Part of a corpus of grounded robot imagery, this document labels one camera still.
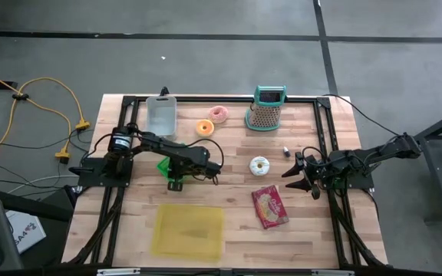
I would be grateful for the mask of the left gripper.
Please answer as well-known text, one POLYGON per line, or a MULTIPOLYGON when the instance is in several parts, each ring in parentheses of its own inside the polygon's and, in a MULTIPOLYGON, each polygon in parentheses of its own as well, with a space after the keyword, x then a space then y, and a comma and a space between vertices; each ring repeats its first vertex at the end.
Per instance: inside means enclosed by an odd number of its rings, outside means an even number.
POLYGON ((180 159, 170 157, 168 165, 167 189, 170 191, 183 190, 183 177, 192 176, 194 179, 203 181, 211 179, 214 185, 218 185, 218 175, 220 174, 221 165, 209 161, 207 157, 201 163, 195 163, 191 159, 180 159))

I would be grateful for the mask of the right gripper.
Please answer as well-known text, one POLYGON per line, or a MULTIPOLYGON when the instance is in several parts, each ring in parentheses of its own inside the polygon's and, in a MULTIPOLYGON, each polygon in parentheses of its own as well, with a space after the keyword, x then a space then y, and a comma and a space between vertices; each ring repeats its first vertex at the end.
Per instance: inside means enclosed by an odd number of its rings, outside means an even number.
POLYGON ((318 187, 320 181, 321 170, 318 166, 312 165, 302 153, 295 154, 296 164, 287 172, 282 174, 282 177, 297 176, 302 174, 302 179, 287 184, 286 188, 301 189, 305 192, 310 192, 313 199, 319 199, 321 195, 321 189, 318 187))

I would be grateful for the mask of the green plastic basket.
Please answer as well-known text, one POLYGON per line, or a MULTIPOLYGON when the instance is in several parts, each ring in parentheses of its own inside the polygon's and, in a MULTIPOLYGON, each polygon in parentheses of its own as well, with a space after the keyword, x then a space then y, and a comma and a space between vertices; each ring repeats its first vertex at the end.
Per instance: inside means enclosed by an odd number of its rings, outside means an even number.
POLYGON ((170 173, 170 158, 165 157, 157 164, 157 169, 162 176, 164 176, 168 182, 172 182, 173 179, 169 177, 170 173))

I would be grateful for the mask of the orange frosted donut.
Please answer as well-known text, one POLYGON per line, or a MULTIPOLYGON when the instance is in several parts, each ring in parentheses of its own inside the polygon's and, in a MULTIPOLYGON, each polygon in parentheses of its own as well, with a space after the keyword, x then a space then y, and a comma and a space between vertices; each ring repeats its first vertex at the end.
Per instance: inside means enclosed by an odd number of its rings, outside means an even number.
POLYGON ((214 123, 211 120, 203 119, 196 123, 196 133, 202 137, 209 137, 215 130, 214 123))

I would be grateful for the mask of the red popcorn packet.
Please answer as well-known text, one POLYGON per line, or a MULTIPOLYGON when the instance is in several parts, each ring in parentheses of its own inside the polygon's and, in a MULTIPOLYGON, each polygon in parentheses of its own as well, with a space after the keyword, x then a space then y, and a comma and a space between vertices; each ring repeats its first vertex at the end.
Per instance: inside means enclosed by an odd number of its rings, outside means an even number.
POLYGON ((264 229, 273 228, 289 221, 289 217, 276 186, 267 186, 252 192, 252 200, 264 229))

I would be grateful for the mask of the white frosted donut blue drizzle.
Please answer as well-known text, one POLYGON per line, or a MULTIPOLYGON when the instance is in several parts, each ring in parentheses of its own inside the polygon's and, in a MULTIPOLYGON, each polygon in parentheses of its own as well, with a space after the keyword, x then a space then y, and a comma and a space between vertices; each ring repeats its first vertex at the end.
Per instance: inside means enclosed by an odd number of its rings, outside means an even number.
POLYGON ((257 156, 250 161, 249 169, 254 176, 264 176, 270 170, 270 162, 264 156, 257 156))

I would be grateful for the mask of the pink frosted donut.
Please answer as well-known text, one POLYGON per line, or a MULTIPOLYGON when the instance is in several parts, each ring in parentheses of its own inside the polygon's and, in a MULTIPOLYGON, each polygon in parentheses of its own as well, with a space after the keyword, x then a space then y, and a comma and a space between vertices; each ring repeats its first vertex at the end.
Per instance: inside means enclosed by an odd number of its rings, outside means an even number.
POLYGON ((214 124, 223 123, 229 116, 229 111, 224 106, 214 106, 209 110, 209 120, 214 124))

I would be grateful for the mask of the clear plastic bin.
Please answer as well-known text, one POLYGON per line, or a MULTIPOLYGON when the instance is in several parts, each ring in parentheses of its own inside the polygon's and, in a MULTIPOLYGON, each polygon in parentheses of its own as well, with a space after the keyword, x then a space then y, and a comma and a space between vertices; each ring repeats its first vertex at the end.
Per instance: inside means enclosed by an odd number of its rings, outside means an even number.
POLYGON ((170 96, 148 97, 146 131, 167 139, 176 136, 176 98, 170 96))

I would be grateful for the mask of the metal box grater teal trim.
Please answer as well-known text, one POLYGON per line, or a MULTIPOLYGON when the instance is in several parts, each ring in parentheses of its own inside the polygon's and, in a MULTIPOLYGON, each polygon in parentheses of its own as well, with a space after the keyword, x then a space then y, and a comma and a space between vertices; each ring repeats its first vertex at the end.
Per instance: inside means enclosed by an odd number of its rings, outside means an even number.
POLYGON ((272 131, 280 125, 286 86, 257 86, 246 111, 246 126, 255 131, 272 131))

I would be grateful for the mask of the white printed box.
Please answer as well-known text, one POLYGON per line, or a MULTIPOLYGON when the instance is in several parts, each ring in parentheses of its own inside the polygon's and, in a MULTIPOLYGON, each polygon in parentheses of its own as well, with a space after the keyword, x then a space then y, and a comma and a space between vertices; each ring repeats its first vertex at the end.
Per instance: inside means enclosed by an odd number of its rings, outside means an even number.
POLYGON ((6 212, 6 216, 19 254, 46 238, 45 230, 37 216, 10 210, 6 212))

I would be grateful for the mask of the black aluminium table frame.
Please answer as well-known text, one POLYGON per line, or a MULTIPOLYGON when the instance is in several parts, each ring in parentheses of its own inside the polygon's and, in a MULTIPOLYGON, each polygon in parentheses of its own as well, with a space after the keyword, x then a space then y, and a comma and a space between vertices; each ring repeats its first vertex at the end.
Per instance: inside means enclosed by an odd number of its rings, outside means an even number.
POLYGON ((244 116, 250 102, 242 97, 202 97, 180 101, 177 105, 176 138, 181 143, 197 140, 196 123, 209 109, 223 105, 228 119, 218 125, 205 142, 214 161, 223 163, 216 186, 210 180, 187 178, 183 190, 167 189, 157 170, 160 156, 142 153, 134 160, 132 180, 126 189, 119 218, 113 256, 116 267, 186 268, 336 268, 336 254, 328 199, 313 199, 308 192, 286 188, 289 178, 282 174, 293 166, 283 155, 292 152, 314 153, 325 138, 326 146, 337 143, 342 150, 357 149, 361 143, 352 108, 332 98, 333 125, 316 117, 318 103, 306 97, 290 100, 282 108, 281 125, 270 132, 246 128, 244 116), (254 176, 250 161, 264 156, 270 170, 254 176), (252 200, 252 192, 276 186, 289 221, 264 229, 252 200), (201 205, 224 211, 223 253, 218 261, 198 261, 161 257, 151 253, 157 209, 162 204, 201 205))

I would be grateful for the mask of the silver mounting bracket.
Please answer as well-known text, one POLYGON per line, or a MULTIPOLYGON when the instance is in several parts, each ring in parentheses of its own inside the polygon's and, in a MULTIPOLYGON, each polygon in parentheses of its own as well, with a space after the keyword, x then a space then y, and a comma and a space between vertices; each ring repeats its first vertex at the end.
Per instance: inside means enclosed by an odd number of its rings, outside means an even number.
POLYGON ((318 269, 312 270, 311 276, 355 276, 355 273, 353 271, 345 270, 318 269))
POLYGON ((96 276, 138 276, 139 268, 107 268, 99 269, 96 276))

